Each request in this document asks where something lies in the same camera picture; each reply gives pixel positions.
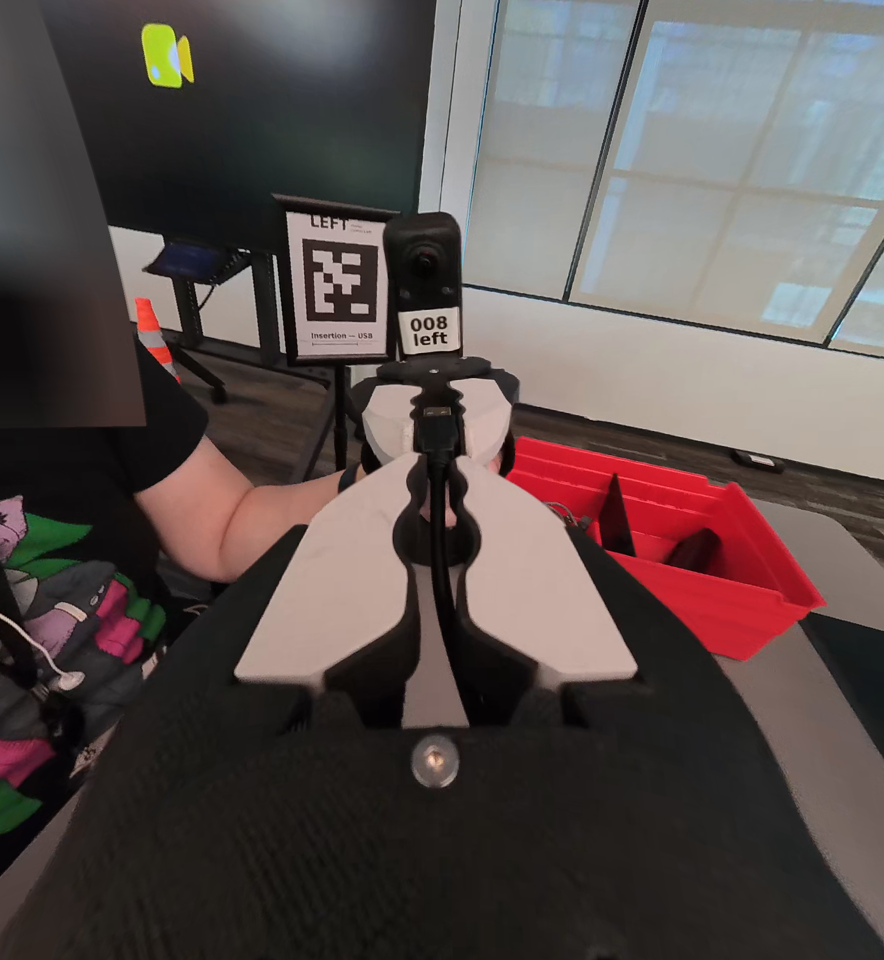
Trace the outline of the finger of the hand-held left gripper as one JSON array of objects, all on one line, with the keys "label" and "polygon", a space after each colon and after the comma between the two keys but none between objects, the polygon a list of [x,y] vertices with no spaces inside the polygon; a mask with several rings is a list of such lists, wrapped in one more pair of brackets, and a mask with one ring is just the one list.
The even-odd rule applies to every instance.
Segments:
[{"label": "finger of the hand-held left gripper", "polygon": [[362,413],[366,443],[378,465],[415,451],[415,400],[422,388],[400,383],[376,385]]},{"label": "finger of the hand-held left gripper", "polygon": [[512,405],[500,386],[490,378],[452,381],[460,394],[464,455],[472,460],[494,460],[509,432]]}]

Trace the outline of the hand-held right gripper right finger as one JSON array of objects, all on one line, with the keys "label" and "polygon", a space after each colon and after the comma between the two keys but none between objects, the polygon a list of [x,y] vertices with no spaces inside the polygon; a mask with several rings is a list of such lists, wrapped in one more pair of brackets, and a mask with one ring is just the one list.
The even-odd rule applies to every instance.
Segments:
[{"label": "hand-held right gripper right finger", "polygon": [[636,678],[638,665],[568,528],[466,456],[449,468],[465,558],[449,664],[470,725],[507,723],[530,690]]}]

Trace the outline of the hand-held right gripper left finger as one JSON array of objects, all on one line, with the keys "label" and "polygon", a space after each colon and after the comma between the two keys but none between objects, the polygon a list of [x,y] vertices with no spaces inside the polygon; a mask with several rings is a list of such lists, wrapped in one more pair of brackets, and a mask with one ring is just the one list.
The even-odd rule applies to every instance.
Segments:
[{"label": "hand-held right gripper left finger", "polygon": [[362,721],[401,726],[421,654],[407,522],[422,503],[422,458],[382,466],[307,526],[234,669],[244,684],[346,694]]}]

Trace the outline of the red plastic bin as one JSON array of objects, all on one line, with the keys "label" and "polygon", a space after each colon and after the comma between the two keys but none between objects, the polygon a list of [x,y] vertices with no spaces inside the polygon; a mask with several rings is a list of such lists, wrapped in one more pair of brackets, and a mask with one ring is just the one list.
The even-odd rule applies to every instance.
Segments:
[{"label": "red plastic bin", "polygon": [[[508,478],[563,520],[597,518],[618,474],[637,557],[609,553],[668,607],[712,653],[747,661],[825,599],[754,502],[735,483],[520,437]],[[680,540],[708,527],[722,546],[706,574],[663,560]]]}]

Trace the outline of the person's left forearm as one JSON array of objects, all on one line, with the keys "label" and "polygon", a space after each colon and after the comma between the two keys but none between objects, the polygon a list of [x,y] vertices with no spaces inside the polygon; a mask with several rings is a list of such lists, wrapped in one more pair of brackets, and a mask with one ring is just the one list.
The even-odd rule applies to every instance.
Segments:
[{"label": "person's left forearm", "polygon": [[136,493],[163,553],[202,580],[235,582],[295,526],[339,494],[339,471],[290,486],[254,486],[207,437],[160,482]]}]

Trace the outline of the black framed tag sign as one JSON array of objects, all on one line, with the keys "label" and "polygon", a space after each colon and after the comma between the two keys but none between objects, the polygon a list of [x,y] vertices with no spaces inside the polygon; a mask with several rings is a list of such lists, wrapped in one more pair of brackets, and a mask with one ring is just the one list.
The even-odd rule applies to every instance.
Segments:
[{"label": "black framed tag sign", "polygon": [[326,411],[314,450],[293,481],[315,469],[332,433],[335,469],[348,460],[349,368],[390,358],[388,277],[383,235],[398,210],[275,193],[281,329],[287,366],[329,375]]}]

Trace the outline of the black bin divider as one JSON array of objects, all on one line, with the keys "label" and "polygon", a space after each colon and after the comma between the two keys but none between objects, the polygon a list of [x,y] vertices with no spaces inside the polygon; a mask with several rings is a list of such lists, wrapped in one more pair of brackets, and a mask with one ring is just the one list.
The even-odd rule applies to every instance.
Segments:
[{"label": "black bin divider", "polygon": [[609,553],[637,557],[628,513],[619,483],[613,473],[597,516],[601,546]]}]

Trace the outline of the black tablet floor stand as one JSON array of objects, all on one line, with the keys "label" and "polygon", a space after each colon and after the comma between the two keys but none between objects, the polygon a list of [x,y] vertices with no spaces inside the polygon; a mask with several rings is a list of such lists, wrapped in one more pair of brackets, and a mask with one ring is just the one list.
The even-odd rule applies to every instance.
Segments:
[{"label": "black tablet floor stand", "polygon": [[224,381],[188,352],[204,337],[201,310],[215,289],[252,266],[253,255],[235,247],[211,247],[179,239],[166,238],[155,259],[142,271],[171,281],[179,312],[181,333],[167,341],[173,360],[208,385],[216,405],[228,402]]}]

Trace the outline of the orange traffic cone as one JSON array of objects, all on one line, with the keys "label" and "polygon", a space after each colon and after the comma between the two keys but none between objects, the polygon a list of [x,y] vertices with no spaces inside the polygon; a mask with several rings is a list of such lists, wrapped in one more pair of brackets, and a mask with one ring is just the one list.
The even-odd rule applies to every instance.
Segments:
[{"label": "orange traffic cone", "polygon": [[136,307],[136,329],[139,342],[145,347],[147,352],[162,366],[177,382],[181,382],[179,373],[171,354],[171,350],[165,341],[160,322],[152,302],[147,297],[137,296],[134,298]]}]

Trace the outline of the person's printed black shirt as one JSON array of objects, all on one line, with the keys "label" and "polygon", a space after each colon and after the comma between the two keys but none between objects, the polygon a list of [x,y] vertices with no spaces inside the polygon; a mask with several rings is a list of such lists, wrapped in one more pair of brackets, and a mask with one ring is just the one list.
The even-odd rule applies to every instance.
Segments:
[{"label": "person's printed black shirt", "polygon": [[94,744],[180,632],[160,539],[136,503],[195,450],[208,414],[135,337],[145,426],[0,429],[0,611],[21,625],[39,685],[19,684],[0,631],[0,876],[80,785]]}]

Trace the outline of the large window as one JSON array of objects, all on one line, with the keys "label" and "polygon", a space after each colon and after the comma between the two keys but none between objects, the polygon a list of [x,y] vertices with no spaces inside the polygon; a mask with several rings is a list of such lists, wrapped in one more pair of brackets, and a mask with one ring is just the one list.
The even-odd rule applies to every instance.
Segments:
[{"label": "large window", "polygon": [[884,2],[496,2],[464,277],[884,357]]}]

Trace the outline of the large black wall screen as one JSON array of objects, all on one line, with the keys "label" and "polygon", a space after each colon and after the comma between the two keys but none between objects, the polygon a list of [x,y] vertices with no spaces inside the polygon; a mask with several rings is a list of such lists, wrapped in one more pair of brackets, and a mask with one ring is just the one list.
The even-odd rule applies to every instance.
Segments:
[{"label": "large black wall screen", "polygon": [[435,2],[40,10],[111,227],[267,252],[276,195],[417,211]]}]

